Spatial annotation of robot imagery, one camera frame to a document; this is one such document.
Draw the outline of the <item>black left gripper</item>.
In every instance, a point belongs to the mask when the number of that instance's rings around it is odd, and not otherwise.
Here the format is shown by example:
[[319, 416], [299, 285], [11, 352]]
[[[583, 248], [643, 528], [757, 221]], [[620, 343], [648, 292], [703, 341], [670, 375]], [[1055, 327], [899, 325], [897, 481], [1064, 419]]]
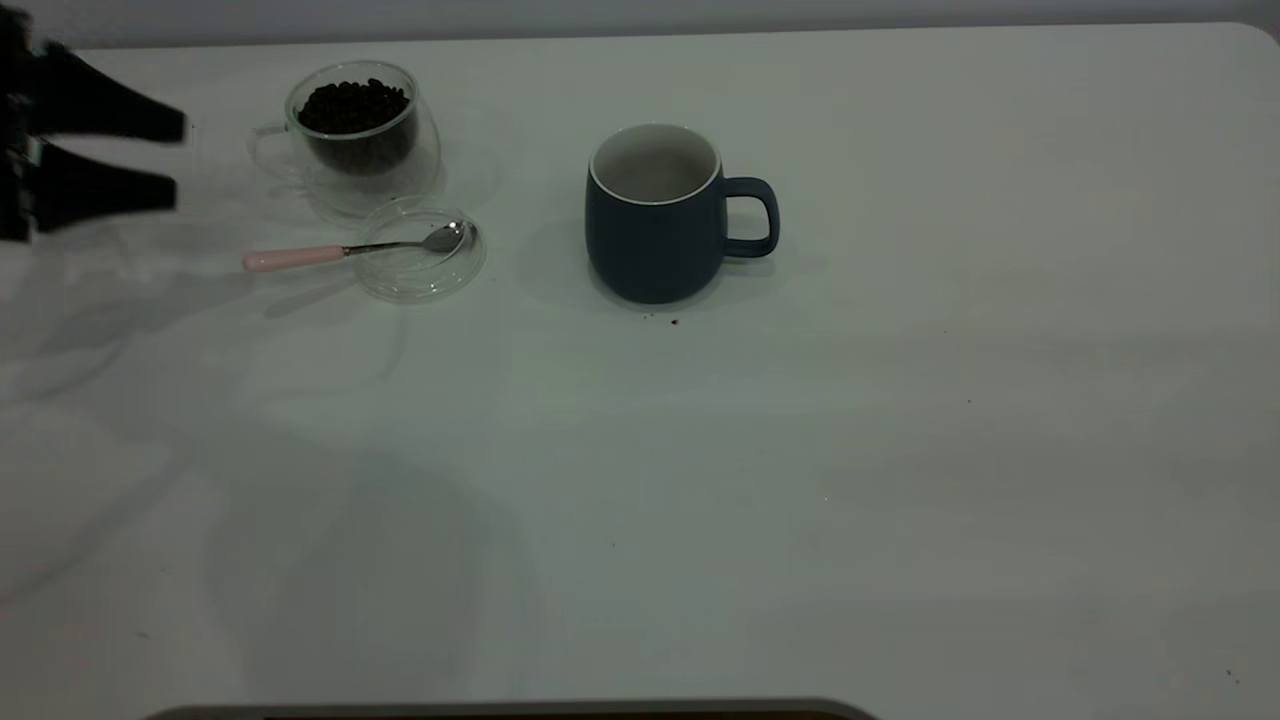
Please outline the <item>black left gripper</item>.
[[[14, 243], [28, 243], [32, 236], [26, 172], [32, 164], [27, 117], [33, 63], [29, 15], [1, 5], [1, 238]], [[114, 81], [64, 45], [46, 45], [40, 55], [40, 133], [183, 141], [186, 114]], [[41, 233], [177, 206], [178, 183], [172, 177], [41, 145]]]

